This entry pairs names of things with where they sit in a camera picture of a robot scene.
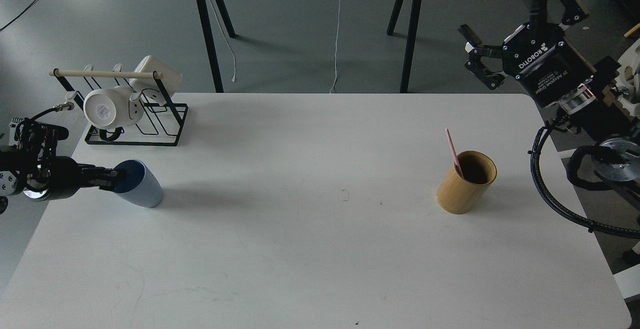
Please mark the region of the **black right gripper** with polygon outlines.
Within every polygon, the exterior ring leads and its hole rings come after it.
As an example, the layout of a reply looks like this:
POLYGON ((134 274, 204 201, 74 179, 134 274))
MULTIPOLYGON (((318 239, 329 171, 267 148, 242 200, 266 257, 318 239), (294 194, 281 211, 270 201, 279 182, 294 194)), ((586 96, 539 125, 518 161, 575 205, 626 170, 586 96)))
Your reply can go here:
POLYGON ((565 31, 555 23, 538 26, 533 32, 524 23, 505 38, 503 46, 484 45, 468 24, 458 32, 466 40, 465 51, 494 58, 500 70, 489 68, 480 58, 468 58, 464 67, 489 90, 496 90, 507 78, 515 78, 540 107, 558 102, 595 74, 595 68, 569 43, 565 31), (511 53, 517 57, 510 58, 511 53))

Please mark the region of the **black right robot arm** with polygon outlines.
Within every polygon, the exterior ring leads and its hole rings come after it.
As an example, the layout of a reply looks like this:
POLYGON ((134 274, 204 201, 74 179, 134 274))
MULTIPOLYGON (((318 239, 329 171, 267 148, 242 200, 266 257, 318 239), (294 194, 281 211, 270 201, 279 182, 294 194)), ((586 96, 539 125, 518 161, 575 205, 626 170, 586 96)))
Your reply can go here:
POLYGON ((580 0, 529 0, 529 19, 499 45, 485 45, 462 24, 466 69, 490 90, 514 78, 540 107, 558 106, 556 118, 535 135, 530 171, 538 193, 556 213, 592 232, 637 240, 637 229, 591 220, 561 204, 541 172, 542 149, 553 131, 585 132, 592 140, 579 146, 567 163, 568 181, 589 192, 616 192, 639 208, 639 119, 618 101, 615 76, 621 65, 611 57, 590 64, 570 44, 567 28, 589 17, 580 0))

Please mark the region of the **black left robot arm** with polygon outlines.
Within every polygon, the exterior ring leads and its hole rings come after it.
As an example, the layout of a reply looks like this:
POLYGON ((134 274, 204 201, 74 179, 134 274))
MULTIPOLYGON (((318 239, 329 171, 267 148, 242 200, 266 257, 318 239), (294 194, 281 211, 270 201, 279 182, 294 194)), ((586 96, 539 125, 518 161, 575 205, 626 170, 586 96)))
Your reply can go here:
POLYGON ((80 188, 114 192, 126 172, 57 155, 59 141, 69 137, 62 126, 39 122, 47 114, 72 110, 70 101, 48 108, 33 117, 19 119, 14 127, 15 143, 1 147, 1 212, 9 207, 9 197, 24 194, 33 202, 67 199, 80 188))

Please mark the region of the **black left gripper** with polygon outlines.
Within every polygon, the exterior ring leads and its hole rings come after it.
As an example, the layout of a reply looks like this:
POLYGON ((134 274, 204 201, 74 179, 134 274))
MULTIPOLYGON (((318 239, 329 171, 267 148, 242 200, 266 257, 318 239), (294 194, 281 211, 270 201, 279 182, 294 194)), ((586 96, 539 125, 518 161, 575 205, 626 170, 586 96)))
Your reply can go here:
POLYGON ((36 174, 27 177, 23 194, 34 202, 66 199, 81 188, 98 188, 114 192, 116 178, 121 173, 114 168, 83 166, 69 156, 55 156, 38 167, 36 174), (82 176, 89 178, 82 182, 82 176))

